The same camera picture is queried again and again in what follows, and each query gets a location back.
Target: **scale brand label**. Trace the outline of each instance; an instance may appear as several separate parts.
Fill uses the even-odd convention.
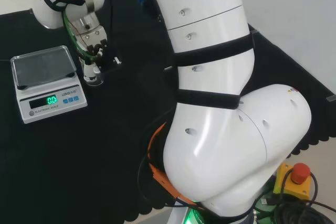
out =
[[[66,92],[66,93],[63,93],[62,96],[65,97],[66,95],[70,95],[70,94],[74,94],[74,93],[77,93],[77,89]]]

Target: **screw hole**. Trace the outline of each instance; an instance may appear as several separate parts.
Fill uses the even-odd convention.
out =
[[[195,129],[185,129],[185,132],[186,132],[188,135],[191,135],[191,136],[195,136],[195,135],[197,135],[197,130],[195,130]]]
[[[298,107],[297,103],[296,103],[295,101],[293,101],[292,99],[290,100],[290,102],[293,104],[293,106],[294,106],[295,108]]]
[[[201,72],[203,70],[203,66],[194,66],[191,70],[194,72]]]

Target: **metal bracket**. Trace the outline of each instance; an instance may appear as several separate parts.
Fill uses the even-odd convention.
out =
[[[336,94],[330,96],[330,97],[327,97],[327,101],[328,102],[333,102],[333,101],[336,101]]]

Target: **green cable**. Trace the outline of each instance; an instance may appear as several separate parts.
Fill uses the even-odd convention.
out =
[[[78,51],[82,56],[89,58],[91,61],[94,61],[94,60],[96,59],[96,56],[93,56],[93,55],[88,54],[88,53],[85,52],[83,49],[81,49],[80,46],[78,45],[77,40],[76,40],[76,37],[75,37],[75,36],[72,34],[72,32],[71,32],[71,29],[70,29],[70,26],[69,26],[69,20],[68,20],[67,15],[65,14],[65,12],[63,12],[62,16],[63,16],[63,20],[64,20],[64,26],[65,26],[65,29],[67,30],[67,32],[68,32],[68,34],[69,34],[69,37],[70,37],[72,43],[75,45],[77,51]]]

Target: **white wall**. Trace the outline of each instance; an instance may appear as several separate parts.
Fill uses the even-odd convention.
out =
[[[249,23],[336,93],[336,0],[243,0]]]

